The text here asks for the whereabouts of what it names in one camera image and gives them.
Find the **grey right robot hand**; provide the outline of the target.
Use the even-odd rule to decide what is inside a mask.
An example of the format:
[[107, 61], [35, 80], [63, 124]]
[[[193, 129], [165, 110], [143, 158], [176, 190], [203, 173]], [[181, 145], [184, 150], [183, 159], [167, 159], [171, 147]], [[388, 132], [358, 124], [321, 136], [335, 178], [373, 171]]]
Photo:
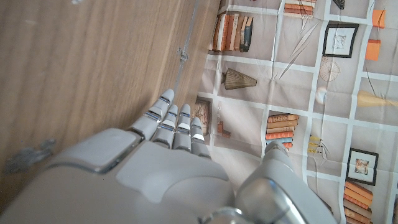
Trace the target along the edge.
[[166, 90], [128, 129], [109, 128], [52, 156], [52, 142], [6, 166], [49, 163], [1, 215], [2, 223], [334, 223], [273, 141], [238, 190], [205, 145], [189, 105]]

